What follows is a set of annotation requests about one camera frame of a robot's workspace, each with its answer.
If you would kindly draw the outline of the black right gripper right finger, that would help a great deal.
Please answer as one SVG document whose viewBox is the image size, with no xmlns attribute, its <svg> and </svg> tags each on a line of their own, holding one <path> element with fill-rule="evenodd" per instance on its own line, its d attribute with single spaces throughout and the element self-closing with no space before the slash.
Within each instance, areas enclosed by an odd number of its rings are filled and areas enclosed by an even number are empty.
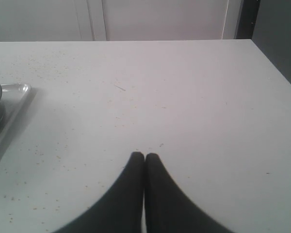
<svg viewBox="0 0 291 233">
<path fill-rule="evenodd" d="M 145 159 L 145 221 L 148 233 L 229 233 L 177 186 L 159 156 Z"/>
</svg>

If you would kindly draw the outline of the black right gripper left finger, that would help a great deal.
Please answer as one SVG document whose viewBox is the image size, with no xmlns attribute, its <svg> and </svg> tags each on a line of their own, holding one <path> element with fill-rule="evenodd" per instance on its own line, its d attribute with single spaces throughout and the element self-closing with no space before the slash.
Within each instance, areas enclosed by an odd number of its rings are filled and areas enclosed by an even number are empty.
<svg viewBox="0 0 291 233">
<path fill-rule="evenodd" d="M 133 152 L 109 190 L 58 233 L 140 233 L 144 198 L 144 162 Z"/>
</svg>

